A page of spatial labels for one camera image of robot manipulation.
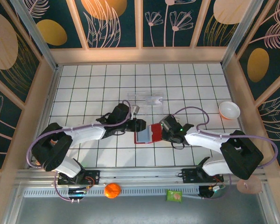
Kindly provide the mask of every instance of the ventilation grille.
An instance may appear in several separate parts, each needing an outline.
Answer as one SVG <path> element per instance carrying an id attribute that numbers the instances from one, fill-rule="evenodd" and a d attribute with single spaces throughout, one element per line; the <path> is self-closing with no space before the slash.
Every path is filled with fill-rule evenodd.
<path id="1" fill-rule="evenodd" d="M 121 196 L 162 196 L 166 195 L 167 190 L 181 191 L 185 195 L 199 194 L 199 186 L 185 186 L 185 187 L 123 187 Z M 67 196 L 68 190 L 65 188 L 58 188 L 58 192 L 62 196 Z M 23 191 L 24 197 L 57 197 L 54 188 L 26 188 Z M 104 188 L 95 187 L 87 192 L 87 196 L 104 196 Z"/>

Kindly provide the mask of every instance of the decorative wallpaper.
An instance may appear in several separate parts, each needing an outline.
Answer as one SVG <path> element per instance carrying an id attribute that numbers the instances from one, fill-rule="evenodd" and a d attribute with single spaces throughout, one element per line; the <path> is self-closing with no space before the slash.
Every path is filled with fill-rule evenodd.
<path id="1" fill-rule="evenodd" d="M 134 0 L 75 0 L 89 48 L 136 47 Z"/>
<path id="2" fill-rule="evenodd" d="M 248 36 L 248 33 L 250 33 L 251 29 L 254 27 L 256 21 L 258 20 L 259 16 L 261 15 L 262 10 L 263 10 L 264 7 L 266 6 L 267 2 L 268 2 L 268 0 L 263 0 L 262 5 L 261 5 L 261 7 L 260 7 L 260 10 L 257 12 L 256 16 L 254 17 L 253 22 L 251 23 L 250 27 L 249 27 L 248 30 L 246 31 L 246 33 L 245 33 L 245 35 L 244 35 L 242 41 L 239 43 L 238 48 L 235 50 L 235 53 L 236 53 L 236 54 L 237 54 L 237 53 L 239 52 L 239 50 L 242 48 L 242 46 L 243 46 L 243 44 L 244 44 L 244 42 L 245 42 L 245 40 L 246 40 L 246 37 Z"/>
<path id="3" fill-rule="evenodd" d="M 271 7 L 239 62 L 254 99 L 280 76 L 280 0 Z"/>
<path id="4" fill-rule="evenodd" d="M 0 168 L 13 138 L 21 109 L 0 92 Z"/>
<path id="5" fill-rule="evenodd" d="M 39 61 L 0 4 L 0 81 L 25 102 Z"/>
<path id="6" fill-rule="evenodd" d="M 143 46 L 190 46 L 201 2 L 199 0 L 144 0 Z"/>
<path id="7" fill-rule="evenodd" d="M 249 4 L 249 0 L 211 0 L 197 46 L 227 46 Z"/>
<path id="8" fill-rule="evenodd" d="M 66 0 L 23 0 L 51 49 L 81 48 Z"/>
<path id="9" fill-rule="evenodd" d="M 278 146 L 280 165 L 280 88 L 258 107 L 267 135 Z"/>

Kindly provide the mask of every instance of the white bowl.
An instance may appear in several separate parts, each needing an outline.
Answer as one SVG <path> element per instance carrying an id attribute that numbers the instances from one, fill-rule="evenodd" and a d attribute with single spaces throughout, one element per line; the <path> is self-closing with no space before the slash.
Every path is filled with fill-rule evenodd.
<path id="1" fill-rule="evenodd" d="M 219 106 L 220 115 L 225 119 L 236 119 L 241 114 L 241 111 L 233 102 L 224 101 Z"/>

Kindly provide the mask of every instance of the green snack packet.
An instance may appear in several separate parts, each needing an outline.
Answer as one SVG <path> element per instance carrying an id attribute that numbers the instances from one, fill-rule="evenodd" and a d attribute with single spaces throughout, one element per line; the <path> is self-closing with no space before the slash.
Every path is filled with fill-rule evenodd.
<path id="1" fill-rule="evenodd" d="M 182 192 L 167 190 L 167 201 L 182 202 Z"/>

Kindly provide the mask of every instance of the white grid floor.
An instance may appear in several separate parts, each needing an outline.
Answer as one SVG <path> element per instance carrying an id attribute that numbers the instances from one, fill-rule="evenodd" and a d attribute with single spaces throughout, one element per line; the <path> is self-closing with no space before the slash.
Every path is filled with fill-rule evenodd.
<path id="1" fill-rule="evenodd" d="M 208 130 L 232 133 L 239 129 L 237 120 L 225 120 L 218 105 L 231 101 L 221 66 L 217 64 L 116 64 L 64 66 L 49 122 L 78 126 L 94 122 L 129 92 L 158 91 L 164 96 L 164 115 L 138 115 L 147 125 L 158 123 L 168 113 L 185 106 L 197 106 L 210 114 Z M 181 125 L 197 125 L 205 117 L 198 110 L 187 109 L 177 116 Z M 212 156 L 202 147 L 173 149 L 170 143 L 134 144 L 133 133 L 89 141 L 74 146 L 68 156 L 84 167 L 145 167 L 197 165 Z"/>

